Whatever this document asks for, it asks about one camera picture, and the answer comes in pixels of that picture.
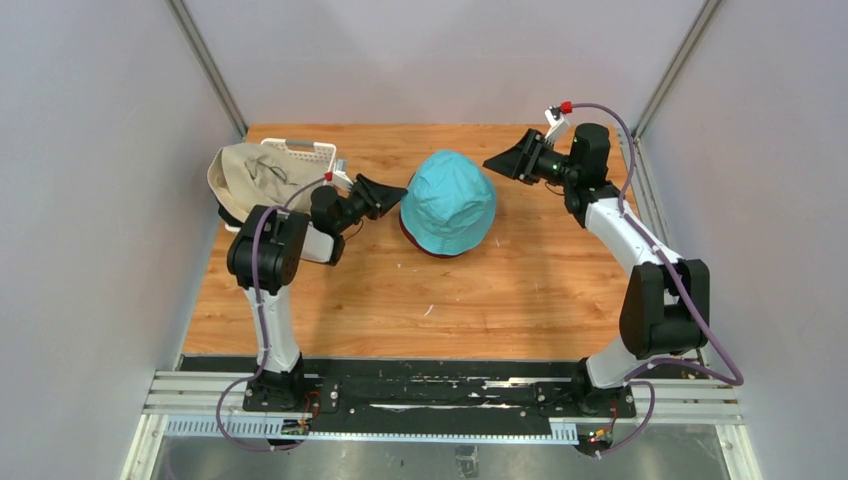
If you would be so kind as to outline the teal bucket hat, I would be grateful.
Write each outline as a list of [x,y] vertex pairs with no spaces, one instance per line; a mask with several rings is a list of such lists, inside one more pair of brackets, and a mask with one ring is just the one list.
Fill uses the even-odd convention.
[[399,217],[420,222],[478,247],[496,216],[497,193],[491,179],[465,155],[439,150],[412,175]]

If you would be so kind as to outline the maroon bucket hat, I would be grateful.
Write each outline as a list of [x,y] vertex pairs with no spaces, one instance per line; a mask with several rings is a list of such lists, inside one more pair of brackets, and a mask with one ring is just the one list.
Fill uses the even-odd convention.
[[436,258],[455,258],[465,255],[474,246],[449,234],[433,231],[420,222],[399,217],[405,238],[421,252]]

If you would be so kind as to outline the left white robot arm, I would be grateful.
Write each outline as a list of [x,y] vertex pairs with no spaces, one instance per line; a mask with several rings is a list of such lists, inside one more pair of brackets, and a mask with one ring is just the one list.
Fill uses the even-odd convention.
[[249,301],[259,344],[256,372],[244,382],[252,400],[283,413],[298,411],[306,400],[290,306],[300,263],[336,265],[346,247],[345,231],[363,219],[382,218],[407,194],[359,174],[341,195],[332,178],[324,174],[281,205],[255,206],[227,254],[228,271]]

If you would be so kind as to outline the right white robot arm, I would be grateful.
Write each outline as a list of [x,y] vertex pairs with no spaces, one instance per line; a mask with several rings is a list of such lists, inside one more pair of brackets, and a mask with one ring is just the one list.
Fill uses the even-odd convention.
[[611,149],[607,128],[577,126],[568,153],[529,129],[511,148],[484,161],[485,168],[532,185],[562,187],[566,210],[608,248],[628,274],[618,336],[581,362],[571,390],[574,408],[595,417],[609,407],[612,388],[625,385],[649,363],[674,359],[708,342],[710,274],[701,260],[665,247],[620,200],[607,178]]

